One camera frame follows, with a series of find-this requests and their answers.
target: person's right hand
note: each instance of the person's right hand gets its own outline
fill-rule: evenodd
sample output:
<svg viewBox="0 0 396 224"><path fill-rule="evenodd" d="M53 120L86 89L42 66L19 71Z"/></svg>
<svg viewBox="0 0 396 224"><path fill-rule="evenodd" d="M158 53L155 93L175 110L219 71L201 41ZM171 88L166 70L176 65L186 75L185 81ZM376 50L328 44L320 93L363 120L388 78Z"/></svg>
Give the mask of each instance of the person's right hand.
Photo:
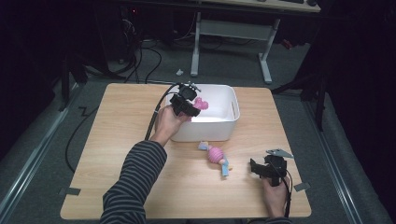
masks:
<svg viewBox="0 0 396 224"><path fill-rule="evenodd" d="M288 186L290 180L287 176L284 177ZM288 190L283 181L280 181L278 186L271 186L271 178L262 177L262 187L264 188L264 203L267 207L270 218L284 217L285 204L288 198Z"/></svg>
<svg viewBox="0 0 396 224"><path fill-rule="evenodd" d="M168 140L178 132L181 124L190 119L188 116L176 116L172 106L166 107L158 111L155 120L155 134L149 140L160 143L163 147Z"/></svg>

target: striped shirt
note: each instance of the striped shirt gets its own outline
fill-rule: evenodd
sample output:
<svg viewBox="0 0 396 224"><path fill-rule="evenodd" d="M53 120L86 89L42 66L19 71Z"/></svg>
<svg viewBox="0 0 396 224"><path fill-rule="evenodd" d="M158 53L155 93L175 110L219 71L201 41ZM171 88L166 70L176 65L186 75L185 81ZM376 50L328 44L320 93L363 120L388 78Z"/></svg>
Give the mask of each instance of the striped shirt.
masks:
<svg viewBox="0 0 396 224"><path fill-rule="evenodd" d="M129 151L120 179L103 196L100 223L146 223L145 201L166 162L166 152L157 142L142 141ZM266 224L289 224L284 217Z"/></svg>

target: pink stuffed toy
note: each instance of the pink stuffed toy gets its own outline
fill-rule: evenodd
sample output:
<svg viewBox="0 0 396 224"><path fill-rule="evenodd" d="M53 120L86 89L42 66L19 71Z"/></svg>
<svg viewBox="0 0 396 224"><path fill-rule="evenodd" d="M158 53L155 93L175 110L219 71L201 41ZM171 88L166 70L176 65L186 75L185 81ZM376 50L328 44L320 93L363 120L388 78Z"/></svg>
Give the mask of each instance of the pink stuffed toy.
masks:
<svg viewBox="0 0 396 224"><path fill-rule="evenodd" d="M224 158L224 153L219 147L209 146L207 157L213 163L219 163Z"/></svg>
<svg viewBox="0 0 396 224"><path fill-rule="evenodd" d="M203 101L201 97L196 97L194 100L194 105L192 106L200 110L206 110L209 108L209 103L207 101Z"/></svg>

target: wooden table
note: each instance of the wooden table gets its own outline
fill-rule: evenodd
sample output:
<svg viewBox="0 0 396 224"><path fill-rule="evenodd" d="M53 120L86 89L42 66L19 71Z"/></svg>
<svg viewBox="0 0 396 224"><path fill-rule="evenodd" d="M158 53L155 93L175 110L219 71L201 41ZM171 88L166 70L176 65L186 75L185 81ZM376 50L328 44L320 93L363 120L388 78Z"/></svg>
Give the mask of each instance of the wooden table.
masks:
<svg viewBox="0 0 396 224"><path fill-rule="evenodd" d="M144 139L152 111L166 91L164 85L110 84L92 125L70 188L64 219L98 219L102 196L118 180L126 154ZM168 142L168 160L145 204L147 218L267 217L259 177L249 160L263 164L266 149L290 152L271 92L264 88L234 88L241 111L232 137L211 142L221 147L233 166L221 176L198 143ZM293 183L301 183L294 160L287 159ZM293 190L291 217L308 217L311 208L304 191Z"/></svg>

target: black cable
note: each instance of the black cable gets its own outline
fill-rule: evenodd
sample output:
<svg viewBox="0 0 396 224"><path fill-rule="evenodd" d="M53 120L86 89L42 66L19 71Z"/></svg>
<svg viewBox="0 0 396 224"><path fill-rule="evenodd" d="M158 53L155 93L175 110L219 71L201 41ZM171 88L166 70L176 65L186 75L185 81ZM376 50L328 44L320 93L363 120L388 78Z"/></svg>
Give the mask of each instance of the black cable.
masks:
<svg viewBox="0 0 396 224"><path fill-rule="evenodd" d="M140 64L142 63L142 48L141 48L141 46L140 46L140 48L139 48L139 51L140 51L139 63L134 67L134 70L129 74L129 76L128 76L127 78L125 78L124 83L127 83L127 82L128 82L129 78L132 76L132 74L133 74L134 72L136 72L136 69L137 69L137 68L140 66ZM136 77L136 83L139 83L139 76L137 75L137 72L136 72L136 74L135 74L135 77Z"/></svg>
<svg viewBox="0 0 396 224"><path fill-rule="evenodd" d="M179 82L178 82L178 83L172 84L172 85L168 88L168 90L166 90L166 92L163 94L163 97L161 97L160 101L158 102L157 106L155 107L154 112L153 112L152 117L151 117L151 121L149 122L148 131L147 131L147 133L146 133L146 137L145 137L145 140L146 140L146 141L149 140L149 136L151 135L151 130L152 130L152 127L154 126L155 119L157 118L158 111L159 111L160 108L161 108L161 103L163 102L163 98L165 98L165 96L166 96L167 94L169 94L169 91L172 90L172 88L174 88L174 87L177 86L177 85L182 85L182 84L179 83Z"/></svg>
<svg viewBox="0 0 396 224"><path fill-rule="evenodd" d="M134 66L133 61L134 61L134 57L131 57L130 61L128 62L128 64L127 64L125 67L121 68L120 70L117 70L117 71L114 71L114 72L111 72L111 71L110 71L110 72L113 73L113 74L116 74L116 75L121 74L121 73L124 73L124 72L130 70L130 69ZM92 71L92 70L89 69L87 66L84 66L84 67L85 67L85 71L86 71L87 73L91 74L91 75L94 75L94 76L104 76L103 73Z"/></svg>
<svg viewBox="0 0 396 224"><path fill-rule="evenodd" d="M238 42L236 42L236 41L228 40L227 38L224 38L223 41L224 41L224 43L226 43L226 44L240 45L240 46L248 45L248 44L254 44L254 43L259 42L259 40L249 39L249 40L245 40L245 42L243 42L243 43L238 43Z"/></svg>
<svg viewBox="0 0 396 224"><path fill-rule="evenodd" d="M197 18L197 12L194 13L194 17L192 18L190 29L182 37L174 39L174 42L178 41L178 40L185 39L185 38L190 38L191 36L194 36L194 35L191 35L191 31L192 31L192 28L194 27L194 24L196 23L195 22L196 18Z"/></svg>
<svg viewBox="0 0 396 224"><path fill-rule="evenodd" d="M222 36L210 36L210 37L212 37L212 39L219 39L219 44L217 46L215 46L214 48L206 48L203 46L204 43L201 43L203 41L200 41L200 48L202 48L202 49L218 49L223 45L223 37Z"/></svg>
<svg viewBox="0 0 396 224"><path fill-rule="evenodd" d="M158 61L157 65L146 75L145 84L148 84L149 76L151 75L151 73L153 73L155 71L155 69L157 69L160 66L161 61L163 60L163 57L161 56L160 52L158 52L155 49L148 49L148 50L151 50L151 51L157 53L158 56L160 56L160 60Z"/></svg>
<svg viewBox="0 0 396 224"><path fill-rule="evenodd" d="M291 189L289 188L288 183L286 183L285 178L279 173L279 171L275 168L275 166L271 163L271 161L269 161L271 166L274 168L274 170L276 171L277 175L280 176L280 178L282 179L282 182L285 184L286 190L288 192L287 195L287 201L286 201L286 209L285 209L285 217L289 217L289 213L290 213L290 202L291 202ZM291 174L289 173L288 170L286 170L286 172L288 172L289 176L290 176L290 185L293 185L293 180L291 179Z"/></svg>
<svg viewBox="0 0 396 224"><path fill-rule="evenodd" d="M93 111L91 111L91 113L89 113L88 115L85 116L85 118L79 123L79 125L77 126L77 128L73 131L72 135L71 135L70 138L69 138L69 141L67 142L66 149L65 149L65 151L64 151L64 158L65 158L65 160L66 160L67 166L69 167L69 169L70 169L73 173L74 173L76 170L72 167L72 165L70 164L69 159L68 159L68 151L69 151L70 143L72 142L72 140L73 140L75 134L77 133L77 131L78 131L78 129L81 127L81 125L84 123L84 121L87 120L87 118L89 118L98 108L99 108L99 106L97 106Z"/></svg>
<svg viewBox="0 0 396 224"><path fill-rule="evenodd" d="M161 80L150 79L150 80L148 80L148 83L172 85L172 84L174 84L175 82L169 82L169 81L161 81Z"/></svg>

